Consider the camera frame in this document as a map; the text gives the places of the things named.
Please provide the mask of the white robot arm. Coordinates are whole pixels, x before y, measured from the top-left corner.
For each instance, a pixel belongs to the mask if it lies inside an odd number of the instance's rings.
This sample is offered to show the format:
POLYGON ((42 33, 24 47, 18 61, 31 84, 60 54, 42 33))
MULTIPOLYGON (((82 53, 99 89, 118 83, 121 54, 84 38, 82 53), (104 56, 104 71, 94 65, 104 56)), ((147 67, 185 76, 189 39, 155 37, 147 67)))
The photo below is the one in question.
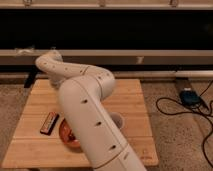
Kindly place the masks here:
POLYGON ((56 51, 36 59, 57 90, 64 117, 94 171, 147 171, 102 105, 115 88, 111 71, 67 63, 56 51))

